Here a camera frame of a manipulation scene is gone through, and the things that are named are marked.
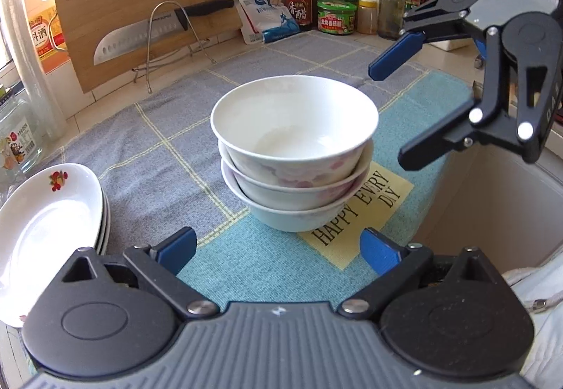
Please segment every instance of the white container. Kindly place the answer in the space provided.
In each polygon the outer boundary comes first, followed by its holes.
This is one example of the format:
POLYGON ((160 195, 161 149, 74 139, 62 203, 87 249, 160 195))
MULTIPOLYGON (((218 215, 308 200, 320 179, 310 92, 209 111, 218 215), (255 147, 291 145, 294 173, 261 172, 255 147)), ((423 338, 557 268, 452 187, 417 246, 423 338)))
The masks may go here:
POLYGON ((308 211, 281 211, 259 205, 244 195, 236 182, 235 174, 224 160, 221 160, 221 172, 231 192, 248 205, 252 215, 260 222, 284 232, 306 232, 326 224, 337 216, 342 208, 344 208, 346 202, 358 191, 367 179, 369 166, 366 168, 364 174, 355 179, 352 187, 350 187, 345 195, 333 203, 308 211))
POLYGON ((344 195, 350 189, 354 180, 370 166, 373 156, 373 141, 368 140, 350 176, 335 184, 321 187, 293 188, 264 184, 240 172, 233 164, 227 147, 220 141, 219 153, 234 173, 240 189, 249 199, 268 208, 303 211, 327 205, 344 195))
POLYGON ((378 121, 362 92, 317 76, 246 83, 211 112, 213 132, 238 170, 284 187, 320 187, 349 176, 378 121))

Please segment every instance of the knife handle in block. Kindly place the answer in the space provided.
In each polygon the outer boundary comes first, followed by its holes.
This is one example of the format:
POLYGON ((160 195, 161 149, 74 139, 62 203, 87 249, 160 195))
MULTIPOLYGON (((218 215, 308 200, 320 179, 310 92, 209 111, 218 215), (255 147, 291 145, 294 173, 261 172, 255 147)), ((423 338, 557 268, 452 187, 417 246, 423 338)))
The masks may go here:
MULTIPOLYGON (((196 5, 184 6, 184 10, 186 11, 186 14, 188 14, 188 17, 200 17, 213 14, 221 9, 228 9, 234 5, 235 2, 233 0, 209 0, 196 5)), ((186 19, 184 12, 180 8, 175 9, 174 12, 176 13, 176 17, 178 17, 178 21, 182 24, 184 30, 187 31, 188 20, 186 19)))

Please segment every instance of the green jar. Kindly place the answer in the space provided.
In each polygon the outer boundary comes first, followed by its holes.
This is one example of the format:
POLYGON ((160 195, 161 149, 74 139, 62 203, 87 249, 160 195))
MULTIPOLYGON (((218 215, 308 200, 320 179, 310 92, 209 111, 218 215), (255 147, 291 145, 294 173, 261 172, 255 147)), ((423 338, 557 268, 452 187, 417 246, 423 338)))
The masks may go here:
POLYGON ((319 0, 318 28, 320 32, 329 34, 352 34, 356 5, 346 1, 319 0))

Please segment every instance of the plastic bag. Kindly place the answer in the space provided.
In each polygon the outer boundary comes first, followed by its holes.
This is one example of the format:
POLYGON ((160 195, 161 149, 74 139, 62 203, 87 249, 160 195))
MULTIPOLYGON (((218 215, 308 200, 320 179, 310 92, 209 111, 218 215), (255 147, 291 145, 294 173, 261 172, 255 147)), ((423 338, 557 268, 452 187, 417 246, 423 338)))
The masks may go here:
POLYGON ((299 33, 299 25, 285 6, 272 5, 270 0, 237 1, 246 44, 273 42, 299 33))
POLYGON ((24 181, 25 175, 13 155, 10 140, 0 137, 0 207, 24 181))

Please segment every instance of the bottle label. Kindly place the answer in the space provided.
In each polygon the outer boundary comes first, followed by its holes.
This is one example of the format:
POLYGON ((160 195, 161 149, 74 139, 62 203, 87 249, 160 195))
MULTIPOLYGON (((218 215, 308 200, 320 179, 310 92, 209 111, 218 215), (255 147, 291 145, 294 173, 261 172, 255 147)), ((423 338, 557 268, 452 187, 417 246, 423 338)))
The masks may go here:
POLYGON ((16 157, 16 161, 19 164, 21 164, 26 155, 33 152, 37 146, 25 117, 7 134, 6 141, 10 145, 13 156, 16 157))
POLYGON ((309 25, 312 22, 311 0, 286 0, 286 5, 299 25, 309 25))

